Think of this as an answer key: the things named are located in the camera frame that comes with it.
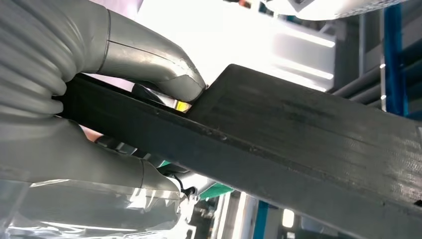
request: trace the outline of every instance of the gray pipe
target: gray pipe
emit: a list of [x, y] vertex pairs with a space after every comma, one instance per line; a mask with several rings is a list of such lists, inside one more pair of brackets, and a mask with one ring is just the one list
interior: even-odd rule
[[150, 81], [163, 93], [191, 102], [205, 89], [198, 70], [179, 46], [113, 11], [100, 75]]
[[365, 73], [366, 59], [366, 15], [359, 16], [359, 77]]
[[343, 88], [337, 90], [333, 93], [333, 95], [344, 98], [350, 97], [362, 88], [374, 84], [380, 79], [380, 77], [380, 69], [378, 67], [375, 67], [370, 71], [366, 72], [362, 77], [359, 77], [358, 79], [350, 82]]
[[374, 101], [372, 103], [369, 103], [368, 106], [381, 109], [381, 100], [377, 100], [377, 101]]
[[379, 98], [380, 94], [381, 94], [381, 86], [378, 84], [356, 96], [353, 96], [352, 98], [350, 98], [350, 100], [358, 102], [358, 103], [362, 103], [362, 104], [367, 104]]

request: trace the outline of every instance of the metal rod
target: metal rod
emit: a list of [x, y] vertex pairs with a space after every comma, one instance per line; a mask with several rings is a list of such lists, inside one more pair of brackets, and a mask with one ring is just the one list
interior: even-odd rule
[[377, 82], [379, 78], [380, 78], [380, 71], [379, 71], [379, 68], [376, 67], [366, 72], [363, 76], [350, 82], [349, 84], [345, 85], [343, 88], [337, 90], [336, 92], [332, 94], [335, 96], [340, 96], [340, 97], [345, 97], [345, 98], [350, 97], [351, 95], [355, 94], [362, 88], [375, 84], [375, 82]]
[[359, 77], [365, 73], [365, 54], [366, 54], [366, 15], [359, 16]]
[[350, 98], [350, 100], [362, 104], [367, 104], [373, 100], [376, 100], [379, 97], [380, 90], [380, 85], [376, 85], [356, 96], [353, 96], [352, 98]]
[[385, 56], [384, 56], [384, 10], [379, 10], [380, 13], [380, 41], [381, 41], [381, 56], [380, 56], [380, 75], [381, 75], [381, 109], [387, 111], [387, 95], [385, 87]]

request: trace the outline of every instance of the green component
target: green component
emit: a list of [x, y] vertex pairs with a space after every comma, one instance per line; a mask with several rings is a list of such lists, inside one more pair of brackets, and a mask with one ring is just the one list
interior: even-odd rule
[[200, 198], [201, 199], [214, 198], [222, 194], [233, 192], [233, 191], [234, 190], [232, 188], [216, 183], [214, 186], [208, 188], [205, 192], [201, 193]]

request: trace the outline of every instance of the blue metal pillar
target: blue metal pillar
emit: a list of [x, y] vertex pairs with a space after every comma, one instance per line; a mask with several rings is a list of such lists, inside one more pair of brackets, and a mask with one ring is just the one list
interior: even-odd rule
[[255, 229], [253, 239], [264, 239], [265, 225], [267, 224], [269, 204], [263, 201], [258, 203], [258, 213], [256, 214]]
[[387, 111], [407, 116], [408, 99], [402, 61], [402, 8], [400, 4], [384, 10], [385, 89]]

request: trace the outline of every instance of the plastic wrap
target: plastic wrap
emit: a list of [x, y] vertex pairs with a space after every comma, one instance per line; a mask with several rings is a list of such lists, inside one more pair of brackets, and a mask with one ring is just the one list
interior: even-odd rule
[[0, 187], [1, 239], [165, 238], [180, 216], [174, 191], [67, 179]]

